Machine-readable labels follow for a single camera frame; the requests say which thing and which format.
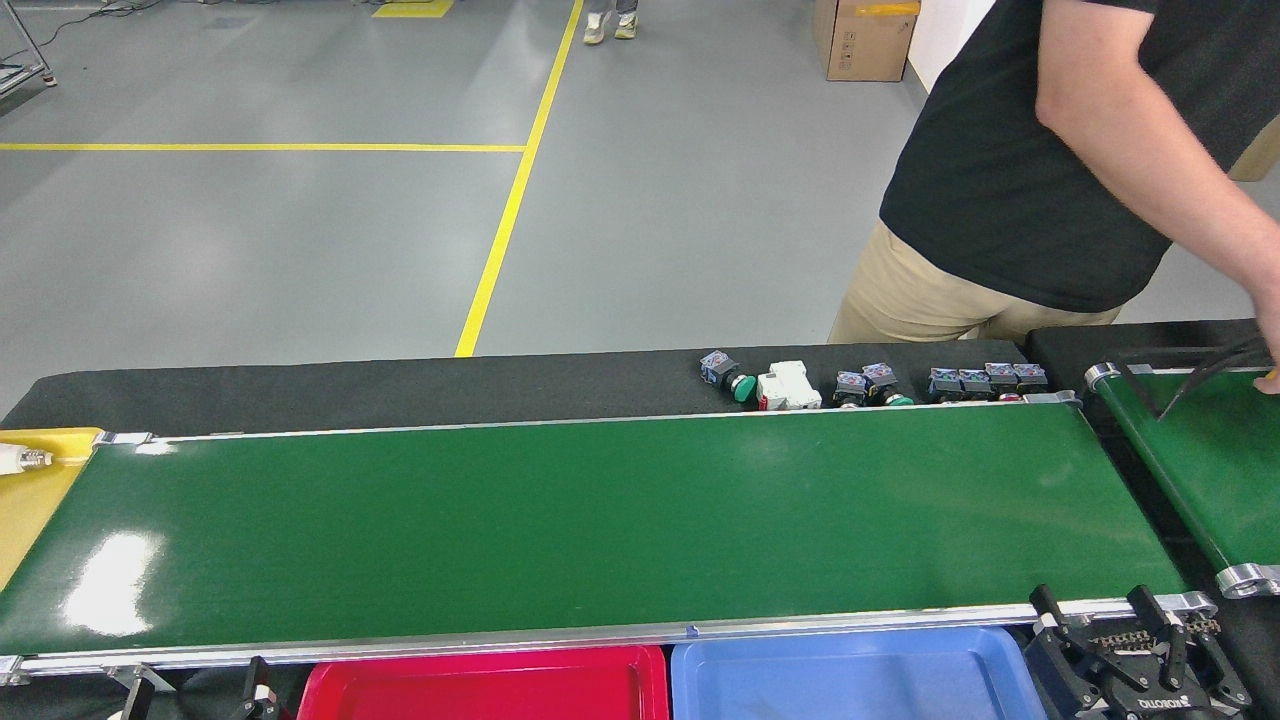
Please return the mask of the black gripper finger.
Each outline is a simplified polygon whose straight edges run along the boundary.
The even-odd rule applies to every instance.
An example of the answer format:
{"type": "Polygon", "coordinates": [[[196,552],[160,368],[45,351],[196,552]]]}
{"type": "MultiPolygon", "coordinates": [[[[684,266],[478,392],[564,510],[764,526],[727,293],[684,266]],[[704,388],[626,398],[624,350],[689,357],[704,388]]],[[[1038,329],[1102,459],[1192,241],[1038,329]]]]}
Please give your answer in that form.
{"type": "Polygon", "coordinates": [[[136,678],[122,708],[109,716],[110,720],[146,720],[152,707],[156,685],[147,678],[136,678]]]}
{"type": "Polygon", "coordinates": [[[291,711],[268,684],[269,665],[261,656],[253,656],[247,666],[238,719],[291,719],[291,711]]]}

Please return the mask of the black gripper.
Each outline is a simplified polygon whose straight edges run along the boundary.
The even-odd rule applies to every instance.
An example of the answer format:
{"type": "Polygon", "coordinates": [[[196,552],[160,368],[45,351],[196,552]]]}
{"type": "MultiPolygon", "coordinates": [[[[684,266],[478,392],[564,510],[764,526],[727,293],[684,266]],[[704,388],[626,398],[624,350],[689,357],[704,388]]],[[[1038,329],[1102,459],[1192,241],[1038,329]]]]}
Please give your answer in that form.
{"type": "Polygon", "coordinates": [[[1134,587],[1126,601],[1151,638],[1137,655],[1139,673],[1092,644],[1084,626],[1070,625],[1046,584],[1030,592],[1037,630],[1025,661],[1046,708],[1085,719],[1236,719],[1253,706],[1207,607],[1165,602],[1147,585],[1134,587]]]}

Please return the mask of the person's right hand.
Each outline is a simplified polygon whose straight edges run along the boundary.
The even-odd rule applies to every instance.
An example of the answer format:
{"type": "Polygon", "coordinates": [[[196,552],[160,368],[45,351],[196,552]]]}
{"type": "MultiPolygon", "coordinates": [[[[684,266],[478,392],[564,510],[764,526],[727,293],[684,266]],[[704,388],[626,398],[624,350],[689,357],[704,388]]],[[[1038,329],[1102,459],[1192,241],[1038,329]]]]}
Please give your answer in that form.
{"type": "Polygon", "coordinates": [[[1263,288],[1253,291],[1251,299],[1254,305],[1254,319],[1260,333],[1275,364],[1275,368],[1267,375],[1254,382],[1254,387],[1263,395],[1279,396],[1279,287],[1277,284],[1266,284],[1263,288]]]}

